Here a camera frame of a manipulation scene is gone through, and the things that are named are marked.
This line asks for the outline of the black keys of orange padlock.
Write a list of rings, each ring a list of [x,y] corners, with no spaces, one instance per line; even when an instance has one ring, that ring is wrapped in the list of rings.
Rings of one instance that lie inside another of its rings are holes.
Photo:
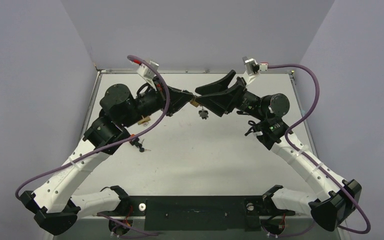
[[[144,153],[144,152],[150,152],[151,150],[150,149],[146,149],[144,147],[144,139],[142,140],[138,140],[135,144],[135,146],[138,148],[139,152],[140,153]]]

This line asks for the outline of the small brass padlock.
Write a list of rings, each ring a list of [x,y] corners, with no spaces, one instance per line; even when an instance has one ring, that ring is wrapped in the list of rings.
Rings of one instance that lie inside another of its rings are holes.
[[[192,106],[196,107],[196,108],[198,108],[198,107],[200,106],[200,104],[196,101],[196,98],[195,98],[195,97],[193,97],[193,98],[189,101],[189,103],[190,103]]]

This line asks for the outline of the orange black padlock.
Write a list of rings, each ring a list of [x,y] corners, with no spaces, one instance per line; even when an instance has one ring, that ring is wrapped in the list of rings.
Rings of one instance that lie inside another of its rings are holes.
[[[132,135],[130,136],[130,138],[129,138],[129,139],[130,139],[130,141],[129,141],[129,142],[130,142],[131,144],[133,144],[133,145],[134,145],[135,143],[139,142],[139,138],[138,138],[138,137],[136,137],[136,135],[135,135],[135,134],[132,134]]]

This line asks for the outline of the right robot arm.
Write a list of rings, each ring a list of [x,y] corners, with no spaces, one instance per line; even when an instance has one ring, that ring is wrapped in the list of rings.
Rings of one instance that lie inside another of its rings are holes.
[[[282,158],[311,188],[311,192],[302,192],[273,186],[262,196],[267,213],[308,215],[332,232],[356,210],[362,186],[334,173],[290,130],[283,121],[290,109],[286,95],[258,96],[248,91],[246,80],[234,70],[218,81],[197,87],[195,92],[195,101],[219,117],[233,110],[251,116],[248,133]]]

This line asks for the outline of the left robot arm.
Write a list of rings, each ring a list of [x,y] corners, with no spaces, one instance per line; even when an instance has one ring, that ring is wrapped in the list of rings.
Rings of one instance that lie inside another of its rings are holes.
[[[120,186],[85,195],[75,195],[75,191],[121,144],[134,140],[128,127],[159,110],[172,116],[193,98],[191,92],[170,86],[150,87],[137,96],[124,84],[110,86],[100,100],[98,118],[85,131],[73,154],[42,186],[24,191],[20,201],[33,213],[38,226],[54,236],[83,217],[101,212],[125,214],[130,197]]]

